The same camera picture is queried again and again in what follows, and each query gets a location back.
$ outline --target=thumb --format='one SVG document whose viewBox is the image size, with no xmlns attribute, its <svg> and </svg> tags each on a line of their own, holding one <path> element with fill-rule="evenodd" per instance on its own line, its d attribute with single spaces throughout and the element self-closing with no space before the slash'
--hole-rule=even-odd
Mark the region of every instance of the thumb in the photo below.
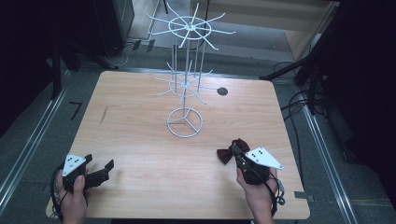
<svg viewBox="0 0 396 224">
<path fill-rule="evenodd" d="M 84 187 L 85 187 L 85 177 L 83 175 L 79 175 L 76 178 L 76 181 L 75 181 L 74 186 L 73 186 L 74 193 L 75 194 L 76 193 L 77 194 L 82 194 L 82 191 L 84 190 Z"/>
</svg>

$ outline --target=gray floor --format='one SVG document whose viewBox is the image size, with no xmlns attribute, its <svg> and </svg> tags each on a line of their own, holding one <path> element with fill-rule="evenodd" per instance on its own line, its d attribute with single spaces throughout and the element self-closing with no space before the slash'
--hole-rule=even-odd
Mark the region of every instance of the gray floor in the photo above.
<svg viewBox="0 0 396 224">
<path fill-rule="evenodd" d="M 172 6 L 176 1 L 167 1 Z M 177 1 L 180 10 L 185 10 L 182 3 L 187 1 Z M 163 6 L 161 5 L 158 17 L 165 18 Z M 243 30 L 248 32 L 248 27 L 230 27 L 235 31 Z M 252 32 L 259 32 L 256 27 L 251 27 Z M 288 44 L 282 31 L 266 30 L 262 33 L 266 41 L 261 41 L 256 35 L 246 36 L 236 35 L 228 41 L 218 42 L 213 39 L 219 47 L 219 51 L 208 52 L 205 56 L 205 69 L 214 69 L 214 76 L 234 77 L 234 78 L 254 78 L 257 76 L 271 74 L 274 69 L 279 69 L 287 63 L 282 63 L 274 67 L 279 62 L 289 62 L 292 60 L 288 50 Z M 136 71 L 136 68 L 167 70 L 166 63 L 171 60 L 171 50 L 168 44 L 172 44 L 172 38 L 159 35 L 156 36 L 155 48 L 147 52 L 147 47 L 141 46 L 138 50 L 129 48 L 126 54 L 128 62 L 120 67 L 122 71 Z M 122 63 L 125 57 L 120 55 L 109 59 L 114 63 Z M 64 85 L 66 89 L 59 108 L 53 113 L 53 117 L 48 122 L 48 127 L 43 132 L 39 143 L 34 145 L 29 141 L 29 136 L 35 130 L 35 126 L 40 121 L 51 103 L 51 85 L 49 85 L 35 101 L 16 120 L 14 125 L 0 139 L 0 183 L 6 182 L 10 172 L 15 173 L 12 167 L 24 152 L 25 148 L 32 148 L 33 154 L 27 163 L 25 170 L 20 170 L 21 179 L 8 201 L 1 203 L 0 223 L 59 223 L 45 215 L 45 208 L 49 201 L 49 182 L 52 170 L 64 159 L 82 116 L 90 101 L 95 83 L 103 71 L 98 65 L 81 57 L 82 67 L 79 72 L 68 73 Z M 290 72 L 283 77 L 274 80 L 276 94 L 281 106 L 289 103 L 290 97 L 298 89 L 291 79 L 294 73 Z M 76 111 L 76 106 L 70 102 L 82 103 L 82 108 L 76 117 L 71 119 Z M 321 115 L 315 115 L 318 121 L 320 132 L 323 135 L 326 147 L 331 156 L 334 167 L 339 174 L 346 195 L 352 204 L 353 211 L 359 223 L 396 223 L 396 213 L 391 207 L 389 200 L 379 184 L 376 174 L 363 164 L 349 164 L 344 162 L 341 154 L 341 146 L 329 124 L 329 121 Z M 304 110 L 293 116 L 295 129 L 299 134 L 301 148 L 301 162 L 304 177 L 304 188 L 310 196 L 309 207 L 311 216 L 307 220 L 300 220 L 299 223 L 346 223 L 332 187 L 332 181 L 323 165 L 318 144 L 313 137 L 308 126 Z M 299 153 L 297 151 L 297 139 L 290 119 L 285 121 L 292 149 L 299 163 Z M 110 219 L 88 219 L 88 223 L 111 223 Z M 294 223 L 293 220 L 278 220 L 277 223 Z"/>
</svg>

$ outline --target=hand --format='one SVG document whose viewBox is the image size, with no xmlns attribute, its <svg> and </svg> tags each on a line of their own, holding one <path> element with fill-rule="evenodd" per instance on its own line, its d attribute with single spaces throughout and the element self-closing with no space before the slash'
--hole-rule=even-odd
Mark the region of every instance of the hand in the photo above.
<svg viewBox="0 0 396 224">
<path fill-rule="evenodd" d="M 270 179 L 267 180 L 268 186 L 271 188 L 273 193 L 277 191 L 276 169 L 270 168 Z M 249 206 L 254 219 L 257 223 L 275 223 L 271 214 L 272 200 L 270 192 L 264 184 L 260 185 L 249 185 L 244 179 L 241 169 L 236 169 L 236 181 L 244 189 L 245 196 L 247 198 L 247 205 Z"/>
<path fill-rule="evenodd" d="M 79 175 L 73 186 L 73 193 L 67 192 L 63 187 L 63 178 L 61 170 L 57 176 L 56 184 L 59 189 L 60 199 L 64 198 L 61 203 L 64 224 L 82 224 L 85 223 L 87 215 L 87 201 L 85 200 L 83 191 L 85 186 L 85 177 Z"/>
</svg>

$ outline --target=human hand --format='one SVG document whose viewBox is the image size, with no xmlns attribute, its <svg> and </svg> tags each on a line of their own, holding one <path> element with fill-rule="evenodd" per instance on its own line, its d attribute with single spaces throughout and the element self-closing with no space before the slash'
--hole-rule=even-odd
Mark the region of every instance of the human hand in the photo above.
<svg viewBox="0 0 396 224">
<path fill-rule="evenodd" d="M 79 175 L 73 185 L 73 193 L 67 192 L 63 187 L 63 177 L 61 170 L 57 176 L 56 184 L 61 199 L 62 215 L 64 224 L 82 224 L 85 223 L 87 215 L 87 201 L 84 197 L 85 177 Z"/>
<path fill-rule="evenodd" d="M 267 180 L 267 184 L 270 189 L 275 193 L 277 191 L 277 178 L 276 169 L 270 168 L 270 179 Z M 271 214 L 272 199 L 271 194 L 264 184 L 260 185 L 249 185 L 244 179 L 241 169 L 236 169 L 236 181 L 244 189 L 245 196 L 247 199 L 247 205 L 249 206 L 257 223 L 275 223 Z"/>
</svg>

